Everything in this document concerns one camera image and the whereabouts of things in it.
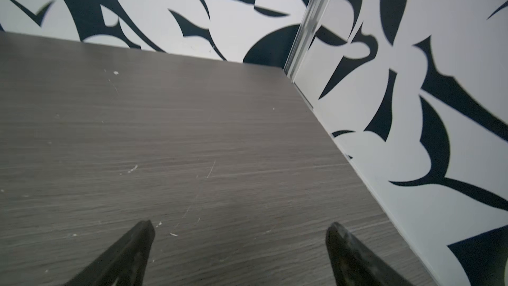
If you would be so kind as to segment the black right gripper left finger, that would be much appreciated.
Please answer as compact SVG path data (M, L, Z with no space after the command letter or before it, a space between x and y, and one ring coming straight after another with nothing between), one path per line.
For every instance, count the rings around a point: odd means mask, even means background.
M140 221L66 285L142 285L156 232Z

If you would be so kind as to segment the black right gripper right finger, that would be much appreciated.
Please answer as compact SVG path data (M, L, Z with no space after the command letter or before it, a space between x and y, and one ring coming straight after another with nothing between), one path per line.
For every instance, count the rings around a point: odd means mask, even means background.
M338 222L327 229L325 244L337 285L410 285Z

